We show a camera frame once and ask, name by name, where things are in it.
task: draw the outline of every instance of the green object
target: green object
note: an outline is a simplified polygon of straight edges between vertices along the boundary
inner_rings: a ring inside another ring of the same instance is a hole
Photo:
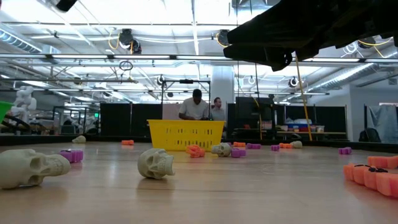
[[[6,115],[7,111],[11,109],[13,106],[12,103],[7,103],[7,102],[2,102],[0,101],[0,122],[4,119],[4,116]]]

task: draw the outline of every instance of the white pillar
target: white pillar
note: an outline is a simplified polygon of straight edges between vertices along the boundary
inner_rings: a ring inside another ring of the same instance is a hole
[[[226,110],[227,103],[234,103],[234,68],[233,66],[214,66],[211,76],[210,98],[211,104],[214,99],[220,97],[223,102],[222,108]]]

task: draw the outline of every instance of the man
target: man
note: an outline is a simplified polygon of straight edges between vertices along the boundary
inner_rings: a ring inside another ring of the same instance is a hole
[[[209,117],[209,106],[201,99],[201,91],[193,91],[192,97],[184,100],[178,117],[184,120],[207,120]]]
[[[213,121],[225,121],[225,111],[221,108],[221,99],[216,97],[214,99],[214,108],[211,109],[211,117]]]

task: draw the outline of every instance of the yellow plastic basket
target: yellow plastic basket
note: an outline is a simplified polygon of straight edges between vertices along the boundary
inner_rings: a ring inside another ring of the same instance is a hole
[[[169,151],[185,151],[196,144],[206,151],[221,142],[224,121],[148,120],[152,145]]]

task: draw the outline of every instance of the wooden floor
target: wooden floor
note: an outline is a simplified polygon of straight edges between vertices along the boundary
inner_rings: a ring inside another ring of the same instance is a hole
[[[398,200],[343,180],[343,164],[369,155],[306,147],[250,150],[245,158],[175,156],[175,176],[141,177],[137,158],[150,144],[38,144],[7,149],[55,154],[82,149],[71,172],[40,187],[0,190],[0,223],[397,223]]]

